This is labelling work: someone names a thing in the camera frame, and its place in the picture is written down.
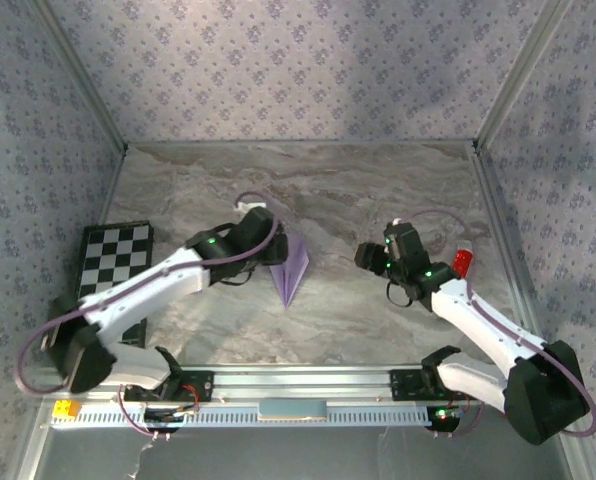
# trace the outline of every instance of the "floral wallpaper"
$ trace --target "floral wallpaper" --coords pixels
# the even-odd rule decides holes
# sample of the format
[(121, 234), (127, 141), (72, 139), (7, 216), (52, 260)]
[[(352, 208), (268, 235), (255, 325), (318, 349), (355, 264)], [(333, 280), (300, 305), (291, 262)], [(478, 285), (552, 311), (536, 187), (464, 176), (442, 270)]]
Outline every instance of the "floral wallpaper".
[(573, 2), (489, 153), (539, 319), (596, 398), (596, 0)]
[(24, 2), (0, 0), (0, 480), (29, 407), (14, 357), (73, 282), (118, 158)]
[(473, 138), (544, 0), (50, 0), (129, 142)]

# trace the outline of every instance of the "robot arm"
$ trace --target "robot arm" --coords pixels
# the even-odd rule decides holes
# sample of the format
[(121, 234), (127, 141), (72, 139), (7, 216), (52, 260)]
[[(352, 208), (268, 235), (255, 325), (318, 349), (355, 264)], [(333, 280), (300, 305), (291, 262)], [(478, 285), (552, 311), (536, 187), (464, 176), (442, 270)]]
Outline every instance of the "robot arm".
[(494, 363), (487, 365), (455, 347), (445, 347), (422, 362), (430, 391), (463, 392), (493, 406), (533, 444), (590, 411), (578, 388), (553, 365), (557, 362), (582, 384), (578, 360), (569, 345), (548, 344), (519, 327), (471, 292), (467, 281), (447, 264), (432, 263), (410, 223), (387, 225), (384, 238), (385, 245), (360, 245), (356, 265), (403, 288), (410, 300), (453, 324)]
[[(250, 273), (258, 265), (287, 259), (287, 237), (280, 225), (264, 249), (243, 256), (269, 235), (273, 223), (273, 214), (261, 205), (243, 210), (247, 213), (239, 224), (196, 234), (169, 258), (120, 285), (88, 295), (80, 303), (66, 297), (54, 302), (51, 318), (76, 309), (87, 312), (43, 338), (43, 349), (71, 393), (103, 383), (134, 385), (155, 391), (161, 399), (179, 390), (182, 371), (165, 349), (142, 349), (121, 344), (120, 339), (129, 327), (176, 298)], [(228, 230), (225, 236), (219, 234), (223, 230)]]

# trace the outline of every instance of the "marble surface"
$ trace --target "marble surface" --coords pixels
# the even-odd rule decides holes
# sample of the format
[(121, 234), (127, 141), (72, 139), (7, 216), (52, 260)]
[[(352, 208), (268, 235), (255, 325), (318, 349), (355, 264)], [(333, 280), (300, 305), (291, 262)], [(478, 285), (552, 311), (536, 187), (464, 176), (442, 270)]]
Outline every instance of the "marble surface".
[[(391, 305), (386, 281), (354, 265), (356, 247), (386, 223), (441, 207), (475, 238), (476, 290), (512, 318), (508, 283), (463, 144), (308, 143), (131, 146), (108, 222), (148, 219), (154, 262), (199, 230), (237, 221), (235, 197), (264, 191), (311, 259), (288, 310), (268, 268), (241, 287), (213, 286), (149, 318), (148, 344), (181, 363), (377, 364), (419, 362), (445, 345), (485, 359), (460, 331), (422, 307)], [(432, 259), (451, 262), (468, 239), (454, 220), (414, 220)], [(394, 292), (394, 300), (404, 300)]]

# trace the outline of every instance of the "chessboard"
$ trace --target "chessboard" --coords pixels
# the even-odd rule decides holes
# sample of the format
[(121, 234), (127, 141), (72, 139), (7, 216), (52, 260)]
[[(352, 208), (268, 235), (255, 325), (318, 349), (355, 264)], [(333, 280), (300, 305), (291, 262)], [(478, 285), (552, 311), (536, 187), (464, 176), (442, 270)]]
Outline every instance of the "chessboard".
[[(84, 229), (76, 295), (80, 299), (121, 284), (151, 267), (153, 228), (149, 222), (91, 225)], [(128, 329), (122, 343), (145, 347), (147, 320)]]

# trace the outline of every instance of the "purple origami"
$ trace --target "purple origami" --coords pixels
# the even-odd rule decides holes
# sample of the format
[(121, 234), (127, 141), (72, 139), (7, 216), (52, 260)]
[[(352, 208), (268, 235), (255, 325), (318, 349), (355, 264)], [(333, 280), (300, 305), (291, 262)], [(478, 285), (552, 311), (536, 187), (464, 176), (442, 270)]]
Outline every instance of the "purple origami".
[(309, 257), (305, 239), (295, 233), (287, 234), (288, 254), (287, 261), (281, 265), (269, 267), (271, 276), (274, 278), (276, 289), (282, 298), (285, 308), (294, 298), (298, 284), (307, 270)]

